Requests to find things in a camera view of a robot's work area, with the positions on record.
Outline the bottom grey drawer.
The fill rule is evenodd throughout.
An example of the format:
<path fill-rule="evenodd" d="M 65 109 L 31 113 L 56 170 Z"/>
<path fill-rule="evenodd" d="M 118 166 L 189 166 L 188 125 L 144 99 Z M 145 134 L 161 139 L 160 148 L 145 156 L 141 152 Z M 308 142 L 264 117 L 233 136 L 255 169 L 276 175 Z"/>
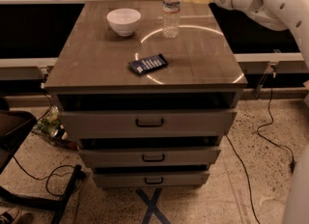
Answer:
<path fill-rule="evenodd" d="M 155 187 L 205 184 L 210 172 L 180 171 L 180 172 L 149 172 L 122 174 L 94 174 L 93 180 L 97 187 Z"/>

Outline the grey drawer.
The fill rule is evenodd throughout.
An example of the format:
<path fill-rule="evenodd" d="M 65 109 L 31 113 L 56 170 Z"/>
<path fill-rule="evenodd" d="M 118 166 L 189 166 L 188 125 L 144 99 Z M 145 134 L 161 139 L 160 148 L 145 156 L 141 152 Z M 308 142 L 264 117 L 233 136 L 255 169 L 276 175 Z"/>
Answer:
<path fill-rule="evenodd" d="M 70 138 L 146 138 L 218 136 L 236 117 L 232 109 L 66 111 L 60 119 Z"/>
<path fill-rule="evenodd" d="M 93 180 L 97 187 L 155 187 L 205 184 L 210 172 L 180 171 L 180 172 L 149 172 L 122 174 L 94 174 Z"/>
<path fill-rule="evenodd" d="M 214 164 L 220 148 L 177 147 L 142 149 L 81 150 L 79 155 L 89 168 L 188 166 Z"/>

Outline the sneaker shoe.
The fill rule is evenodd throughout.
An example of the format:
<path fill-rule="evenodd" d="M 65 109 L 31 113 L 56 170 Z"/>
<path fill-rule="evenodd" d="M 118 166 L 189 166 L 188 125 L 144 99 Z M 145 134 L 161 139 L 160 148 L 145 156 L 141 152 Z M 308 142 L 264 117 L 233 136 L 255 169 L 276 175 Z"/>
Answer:
<path fill-rule="evenodd" d="M 0 214 L 0 224 L 32 224 L 33 215 L 22 213 L 20 208 L 8 209 Z"/>

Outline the top grey drawer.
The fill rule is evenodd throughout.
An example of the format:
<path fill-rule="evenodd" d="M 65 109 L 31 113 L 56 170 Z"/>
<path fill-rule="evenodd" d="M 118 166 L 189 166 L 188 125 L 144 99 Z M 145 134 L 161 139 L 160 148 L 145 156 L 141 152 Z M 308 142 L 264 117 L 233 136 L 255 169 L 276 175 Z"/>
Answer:
<path fill-rule="evenodd" d="M 70 138 L 146 138 L 218 136 L 236 117 L 232 109 L 66 111 L 60 119 Z"/>

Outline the middle grey drawer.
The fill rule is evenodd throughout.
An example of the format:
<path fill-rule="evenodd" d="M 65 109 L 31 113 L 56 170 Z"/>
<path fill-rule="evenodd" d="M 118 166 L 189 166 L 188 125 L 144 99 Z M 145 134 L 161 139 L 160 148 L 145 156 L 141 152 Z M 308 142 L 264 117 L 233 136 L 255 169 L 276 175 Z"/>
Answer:
<path fill-rule="evenodd" d="M 188 166 L 214 164 L 220 148 L 177 147 L 142 149 L 81 150 L 79 155 L 89 168 Z"/>

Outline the pile of bottles and cans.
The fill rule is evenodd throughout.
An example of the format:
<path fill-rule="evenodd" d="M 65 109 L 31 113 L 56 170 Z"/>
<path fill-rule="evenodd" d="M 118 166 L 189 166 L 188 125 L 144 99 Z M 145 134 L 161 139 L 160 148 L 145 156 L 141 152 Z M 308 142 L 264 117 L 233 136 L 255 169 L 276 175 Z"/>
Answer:
<path fill-rule="evenodd" d="M 69 139 L 68 133 L 59 118 L 59 109 L 56 106 L 49 107 L 37 120 L 32 132 L 39 135 L 49 145 L 77 150 L 77 144 Z"/>

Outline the grey drawer cabinet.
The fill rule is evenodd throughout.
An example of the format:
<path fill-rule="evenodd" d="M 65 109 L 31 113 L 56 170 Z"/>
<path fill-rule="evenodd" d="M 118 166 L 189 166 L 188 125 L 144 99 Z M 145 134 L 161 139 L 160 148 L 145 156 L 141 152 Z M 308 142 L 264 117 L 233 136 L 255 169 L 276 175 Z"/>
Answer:
<path fill-rule="evenodd" d="M 107 15 L 141 14 L 137 30 L 122 37 Z M 205 5 L 184 5 L 178 36 L 162 35 L 158 1 L 88 2 L 46 82 L 60 114 L 66 111 L 236 111 L 247 81 Z M 128 63 L 162 54 L 168 66 L 143 75 Z M 81 150 L 219 147 L 224 135 L 73 139 Z M 210 165 L 89 168 L 94 174 L 210 171 Z"/>

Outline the clear plastic water bottle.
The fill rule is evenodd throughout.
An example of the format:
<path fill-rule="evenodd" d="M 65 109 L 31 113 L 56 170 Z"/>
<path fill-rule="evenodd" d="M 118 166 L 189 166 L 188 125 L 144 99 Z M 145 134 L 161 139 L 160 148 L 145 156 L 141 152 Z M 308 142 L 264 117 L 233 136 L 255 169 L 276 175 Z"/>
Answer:
<path fill-rule="evenodd" d="M 181 5 L 179 0 L 162 0 L 163 36 L 174 39 L 179 34 Z"/>

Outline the dark blue snack packet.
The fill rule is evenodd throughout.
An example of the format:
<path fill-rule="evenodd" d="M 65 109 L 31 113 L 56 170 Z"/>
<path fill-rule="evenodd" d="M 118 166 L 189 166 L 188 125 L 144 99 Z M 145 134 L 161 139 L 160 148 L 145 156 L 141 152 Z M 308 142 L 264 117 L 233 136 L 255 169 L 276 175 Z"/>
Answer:
<path fill-rule="evenodd" d="M 166 68 L 168 62 L 162 54 L 156 54 L 128 63 L 128 67 L 136 74 L 143 75 L 155 70 Z"/>

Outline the white ceramic bowl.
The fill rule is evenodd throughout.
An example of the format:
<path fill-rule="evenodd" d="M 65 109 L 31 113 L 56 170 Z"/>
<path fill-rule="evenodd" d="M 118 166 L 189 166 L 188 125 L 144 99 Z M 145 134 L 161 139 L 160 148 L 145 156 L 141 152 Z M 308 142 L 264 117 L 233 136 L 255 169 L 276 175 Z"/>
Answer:
<path fill-rule="evenodd" d="M 132 35 L 138 28 L 141 14 L 134 9 L 117 9 L 107 15 L 107 21 L 114 32 L 122 37 Z"/>

